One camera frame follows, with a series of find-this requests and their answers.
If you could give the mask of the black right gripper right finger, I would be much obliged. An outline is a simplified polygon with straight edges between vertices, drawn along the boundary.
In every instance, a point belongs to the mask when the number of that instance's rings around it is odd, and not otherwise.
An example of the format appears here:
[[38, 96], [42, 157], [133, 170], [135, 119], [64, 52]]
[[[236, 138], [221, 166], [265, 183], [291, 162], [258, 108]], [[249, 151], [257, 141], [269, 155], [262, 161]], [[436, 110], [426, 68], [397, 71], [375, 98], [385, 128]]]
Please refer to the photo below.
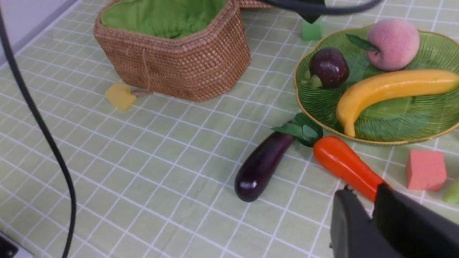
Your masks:
[[380, 233], [405, 258], [457, 258], [459, 226], [381, 183], [373, 221]]

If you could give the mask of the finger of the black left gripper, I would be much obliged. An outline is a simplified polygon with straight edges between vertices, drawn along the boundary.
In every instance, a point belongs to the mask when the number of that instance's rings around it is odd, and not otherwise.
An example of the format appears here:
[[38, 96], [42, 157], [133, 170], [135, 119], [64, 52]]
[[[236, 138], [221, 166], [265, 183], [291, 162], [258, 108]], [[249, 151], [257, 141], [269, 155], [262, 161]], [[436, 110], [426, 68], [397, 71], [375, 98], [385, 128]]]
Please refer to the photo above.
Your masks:
[[[310, 4], [310, 5], [318, 5], [318, 6], [321, 6], [321, 7], [326, 7], [326, 1], [325, 0], [296, 0], [296, 2], [297, 3], [301, 3], [302, 5]], [[308, 7], [308, 8], [297, 8], [297, 6], [296, 6], [295, 7], [295, 11], [308, 24], [314, 24], [323, 15], [318, 10], [315, 10], [314, 8], [311, 9], [310, 7]]]

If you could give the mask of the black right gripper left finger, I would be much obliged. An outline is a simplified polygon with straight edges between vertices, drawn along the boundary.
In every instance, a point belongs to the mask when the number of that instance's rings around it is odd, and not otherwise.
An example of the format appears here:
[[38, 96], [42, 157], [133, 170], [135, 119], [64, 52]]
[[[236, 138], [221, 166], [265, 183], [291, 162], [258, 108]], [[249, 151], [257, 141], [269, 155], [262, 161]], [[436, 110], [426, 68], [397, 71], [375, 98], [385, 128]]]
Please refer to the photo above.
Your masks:
[[330, 235], [335, 258], [405, 258], [383, 236], [349, 186], [334, 194]]

